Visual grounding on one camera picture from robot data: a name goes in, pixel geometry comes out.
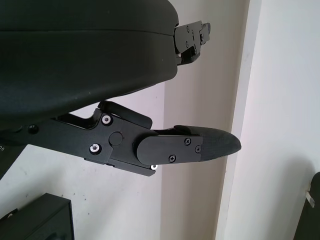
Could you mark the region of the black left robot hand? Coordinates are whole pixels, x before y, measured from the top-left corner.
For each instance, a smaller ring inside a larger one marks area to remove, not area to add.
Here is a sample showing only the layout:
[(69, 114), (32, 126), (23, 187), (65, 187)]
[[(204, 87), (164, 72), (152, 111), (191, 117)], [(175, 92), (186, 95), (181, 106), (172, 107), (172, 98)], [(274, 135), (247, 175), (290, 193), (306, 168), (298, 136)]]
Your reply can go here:
[(112, 102), (173, 79), (210, 32), (201, 21), (180, 25), (167, 0), (1, 1), (1, 175), (27, 145), (144, 176), (238, 152), (224, 130), (153, 130)]

